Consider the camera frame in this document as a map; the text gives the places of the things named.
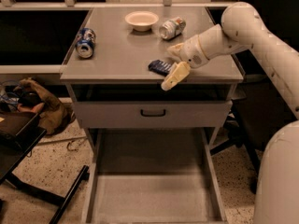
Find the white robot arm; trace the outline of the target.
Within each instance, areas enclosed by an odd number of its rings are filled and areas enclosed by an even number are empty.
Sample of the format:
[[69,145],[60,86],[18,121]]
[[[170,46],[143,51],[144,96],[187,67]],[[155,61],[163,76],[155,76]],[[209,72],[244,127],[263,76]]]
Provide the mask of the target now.
[[[193,68],[224,54],[249,50],[294,115],[299,108],[299,53],[264,25],[250,4],[237,2],[217,24],[172,46],[175,59],[162,89],[171,90]],[[299,224],[299,116],[268,142],[260,167],[253,224]]]

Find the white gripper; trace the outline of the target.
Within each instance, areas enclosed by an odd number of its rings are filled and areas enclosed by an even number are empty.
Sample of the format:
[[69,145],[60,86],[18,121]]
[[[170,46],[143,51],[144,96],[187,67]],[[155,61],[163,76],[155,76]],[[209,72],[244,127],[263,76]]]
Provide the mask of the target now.
[[174,63],[170,73],[161,84],[164,91],[174,88],[180,81],[187,77],[191,68],[199,68],[209,62],[208,57],[201,48],[199,35],[194,35],[184,43],[178,43],[167,49],[170,57],[180,63]]

